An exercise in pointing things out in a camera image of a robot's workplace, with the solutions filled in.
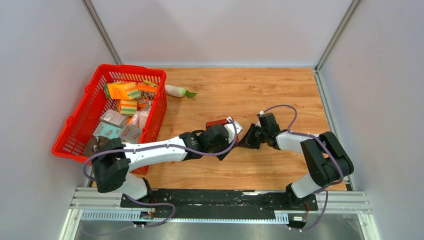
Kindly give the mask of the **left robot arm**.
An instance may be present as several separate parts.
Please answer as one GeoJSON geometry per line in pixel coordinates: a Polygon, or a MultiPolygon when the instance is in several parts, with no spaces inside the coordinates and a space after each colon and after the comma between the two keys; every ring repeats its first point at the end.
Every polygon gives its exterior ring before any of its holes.
{"type": "Polygon", "coordinates": [[[216,124],[206,130],[185,132],[168,140],[149,143],[126,143],[120,138],[106,142],[89,157],[99,193],[118,191],[131,197],[140,207],[153,201],[148,181],[132,171],[164,162],[197,160],[204,156],[220,161],[236,146],[243,128],[236,121],[216,124]]]}

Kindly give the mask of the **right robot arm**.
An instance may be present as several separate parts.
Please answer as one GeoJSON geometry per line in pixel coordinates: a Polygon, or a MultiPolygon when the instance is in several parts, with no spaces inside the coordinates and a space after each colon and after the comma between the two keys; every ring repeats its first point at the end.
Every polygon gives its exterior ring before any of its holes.
{"type": "Polygon", "coordinates": [[[281,130],[273,113],[258,114],[258,124],[251,124],[246,135],[237,144],[247,149],[259,149],[267,144],[276,150],[303,154],[308,173],[286,186],[284,201],[299,209],[305,200],[317,191],[342,181],[354,172],[354,165],[331,131],[321,134],[295,133],[281,130]]]}

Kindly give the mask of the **red paper box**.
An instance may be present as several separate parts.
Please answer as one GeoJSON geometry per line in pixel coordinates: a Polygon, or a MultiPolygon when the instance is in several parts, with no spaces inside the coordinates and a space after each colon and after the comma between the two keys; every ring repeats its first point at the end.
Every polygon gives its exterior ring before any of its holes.
{"type": "Polygon", "coordinates": [[[213,126],[223,126],[224,127],[225,123],[226,123],[226,118],[221,119],[221,120],[210,121],[210,122],[206,123],[205,129],[206,130],[211,129],[213,126]]]}

